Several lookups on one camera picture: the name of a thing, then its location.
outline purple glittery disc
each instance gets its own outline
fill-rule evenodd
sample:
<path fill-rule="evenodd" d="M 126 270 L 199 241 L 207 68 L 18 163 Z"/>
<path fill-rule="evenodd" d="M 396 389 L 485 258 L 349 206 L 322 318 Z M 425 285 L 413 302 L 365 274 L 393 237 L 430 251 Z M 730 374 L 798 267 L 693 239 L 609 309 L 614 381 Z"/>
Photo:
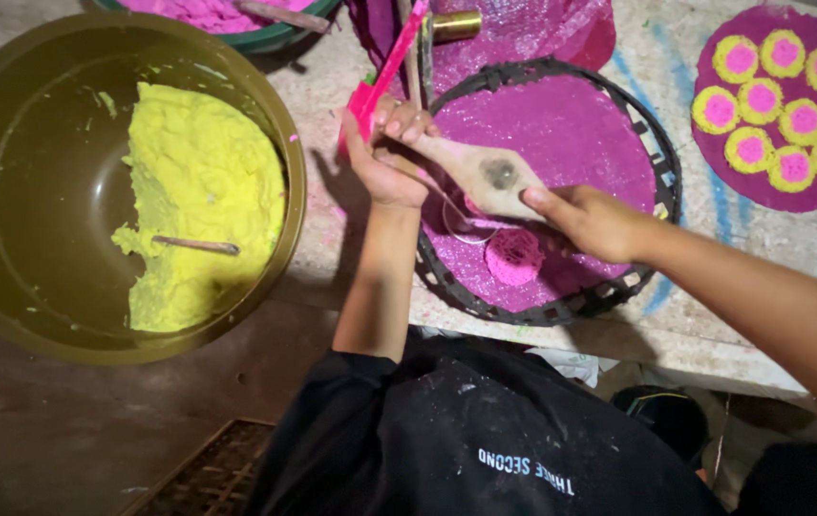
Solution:
<path fill-rule="evenodd" d="M 450 140 L 519 152 L 549 188 L 589 184 L 643 212 L 653 211 L 656 180 L 644 144 L 631 119 L 585 79 L 550 76 L 478 92 L 450 102 L 436 122 Z M 627 270 L 628 265 L 585 255 L 564 258 L 548 251 L 540 236 L 547 258 L 536 279 L 519 287 L 502 284 L 488 271 L 483 244 L 449 234 L 442 204 L 430 195 L 422 210 L 422 228 L 437 258 L 472 294 L 507 311 L 541 306 Z"/>
<path fill-rule="evenodd" d="M 722 86 L 726 90 L 736 95 L 739 85 L 728 85 L 713 69 L 711 61 L 713 51 L 717 43 L 727 36 L 745 36 L 753 43 L 760 45 L 772 30 L 790 29 L 801 41 L 808 54 L 817 49 L 817 18 L 809 15 L 801 15 L 792 7 L 788 6 L 758 6 L 747 9 L 736 15 L 736 18 L 724 23 L 713 33 L 711 39 L 707 41 L 704 50 L 698 59 L 698 80 L 695 82 L 695 94 L 709 86 Z M 803 71 L 792 79 L 779 79 L 771 77 L 761 67 L 755 77 L 770 77 L 781 87 L 784 92 L 784 103 L 790 103 L 799 98 L 809 98 L 817 105 L 817 92 L 806 84 L 806 72 Z M 776 190 L 768 181 L 765 172 L 740 173 L 730 166 L 723 155 L 723 147 L 730 133 L 722 135 L 712 135 L 701 131 L 694 122 L 691 124 L 691 132 L 695 141 L 698 142 L 700 153 L 707 160 L 711 168 L 717 175 L 736 192 L 746 195 L 760 205 L 766 205 L 781 211 L 792 211 L 801 213 L 817 209 L 817 177 L 813 184 L 800 193 L 785 193 Z M 737 127 L 748 126 L 746 122 L 740 122 Z M 788 145 L 787 141 L 778 131 L 778 123 L 773 122 L 762 128 L 768 132 L 774 147 L 779 149 Z"/>

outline yellow dough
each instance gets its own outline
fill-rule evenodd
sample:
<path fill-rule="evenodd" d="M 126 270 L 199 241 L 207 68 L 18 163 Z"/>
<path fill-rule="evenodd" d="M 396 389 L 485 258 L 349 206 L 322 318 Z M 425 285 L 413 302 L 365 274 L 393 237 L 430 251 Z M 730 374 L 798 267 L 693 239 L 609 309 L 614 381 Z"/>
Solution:
<path fill-rule="evenodd" d="M 272 143 L 227 103 L 146 83 L 138 93 L 123 158 L 138 229 L 126 224 L 112 241 L 147 268 L 128 293 L 131 328 L 175 332 L 226 309 L 228 296 L 236 301 L 262 275 L 285 216 L 285 182 Z M 242 252 L 186 249 L 154 235 L 229 241 Z"/>

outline olive green bowl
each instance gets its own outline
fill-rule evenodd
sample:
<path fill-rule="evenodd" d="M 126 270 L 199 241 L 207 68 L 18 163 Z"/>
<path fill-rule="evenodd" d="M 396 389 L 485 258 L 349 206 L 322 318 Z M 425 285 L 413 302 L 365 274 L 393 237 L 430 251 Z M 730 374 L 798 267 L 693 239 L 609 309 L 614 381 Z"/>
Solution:
<path fill-rule="evenodd" d="M 108 10 L 126 9 L 117 0 L 93 0 L 93 2 Z M 341 0 L 317 0 L 307 6 L 303 12 L 324 18 L 340 3 Z M 235 34 L 217 34 L 216 36 L 241 53 L 273 53 L 297 43 L 308 34 L 309 31 L 306 29 L 300 29 L 287 23 L 274 23 L 259 30 Z"/>
<path fill-rule="evenodd" d="M 144 271 L 109 236 L 137 221 L 127 154 L 136 84 L 195 90 L 254 120 L 286 171 L 287 212 L 255 285 L 210 321 L 177 333 L 126 328 Z M 98 102 L 112 98 L 116 117 Z M 98 13 L 33 29 L 0 49 L 0 334 L 84 364 L 138 364 L 210 343 L 253 312 L 284 273 L 303 221 L 306 170 L 275 90 L 229 45 L 154 15 Z"/>

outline circular tray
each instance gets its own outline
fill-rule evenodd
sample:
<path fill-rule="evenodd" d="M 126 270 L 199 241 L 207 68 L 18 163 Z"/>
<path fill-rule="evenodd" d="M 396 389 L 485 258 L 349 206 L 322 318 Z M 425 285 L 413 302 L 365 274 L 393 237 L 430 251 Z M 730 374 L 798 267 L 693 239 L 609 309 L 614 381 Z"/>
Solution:
<path fill-rule="evenodd" d="M 598 90 L 607 94 L 623 113 L 630 116 L 635 133 L 644 136 L 649 131 L 649 138 L 656 141 L 659 149 L 659 152 L 647 151 L 657 184 L 654 215 L 678 224 L 682 194 L 681 167 L 672 142 L 647 107 L 595 72 L 563 63 L 551 56 L 520 63 L 485 66 L 478 74 L 470 75 L 434 101 L 430 112 L 436 115 L 448 102 L 475 92 L 488 90 L 494 93 L 502 86 L 523 85 L 555 75 L 573 75 L 590 81 Z M 647 139 L 642 140 L 646 147 Z M 538 307 L 510 312 L 483 301 L 463 287 L 437 258 L 437 252 L 423 230 L 418 235 L 417 251 L 415 271 L 425 286 L 449 306 L 487 321 L 522 326 L 571 324 L 578 318 L 609 311 L 640 292 L 654 274 L 649 267 L 635 264 L 623 274 L 595 286 L 582 288 Z"/>

